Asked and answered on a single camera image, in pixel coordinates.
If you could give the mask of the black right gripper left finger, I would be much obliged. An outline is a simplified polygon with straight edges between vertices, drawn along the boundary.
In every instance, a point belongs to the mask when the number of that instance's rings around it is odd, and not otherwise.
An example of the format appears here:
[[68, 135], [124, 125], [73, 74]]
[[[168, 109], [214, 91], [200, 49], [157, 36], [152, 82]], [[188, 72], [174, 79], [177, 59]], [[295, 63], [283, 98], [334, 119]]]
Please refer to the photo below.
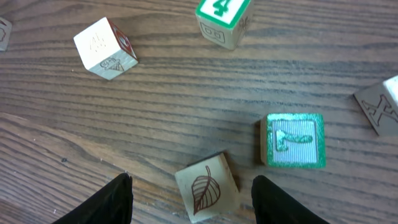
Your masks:
[[132, 177], [122, 173], [53, 224], [130, 224], [133, 198]]

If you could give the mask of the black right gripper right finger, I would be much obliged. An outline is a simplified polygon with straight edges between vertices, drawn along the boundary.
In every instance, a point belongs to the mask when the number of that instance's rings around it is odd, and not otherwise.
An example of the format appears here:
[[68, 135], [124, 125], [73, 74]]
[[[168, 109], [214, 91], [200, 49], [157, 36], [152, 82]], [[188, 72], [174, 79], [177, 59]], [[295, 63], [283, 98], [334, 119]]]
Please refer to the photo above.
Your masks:
[[263, 175], [253, 179], [251, 197], [257, 224], [328, 224]]

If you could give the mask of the red Y wooden block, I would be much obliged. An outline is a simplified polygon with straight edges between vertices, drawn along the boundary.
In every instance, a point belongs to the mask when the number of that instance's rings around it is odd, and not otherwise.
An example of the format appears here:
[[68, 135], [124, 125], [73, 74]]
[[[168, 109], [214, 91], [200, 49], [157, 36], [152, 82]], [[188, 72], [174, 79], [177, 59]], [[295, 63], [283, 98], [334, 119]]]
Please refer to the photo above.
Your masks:
[[221, 152], [175, 173], [175, 179], [192, 223], [239, 208], [239, 190]]

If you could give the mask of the blue D wooden block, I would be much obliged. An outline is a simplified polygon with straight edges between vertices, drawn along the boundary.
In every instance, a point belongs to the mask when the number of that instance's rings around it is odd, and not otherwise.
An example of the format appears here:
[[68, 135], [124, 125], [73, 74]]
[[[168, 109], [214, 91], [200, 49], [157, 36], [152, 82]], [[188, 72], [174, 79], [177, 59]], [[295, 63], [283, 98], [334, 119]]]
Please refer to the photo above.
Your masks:
[[112, 80], [139, 63], [128, 37], [103, 17], [73, 38], [84, 67]]

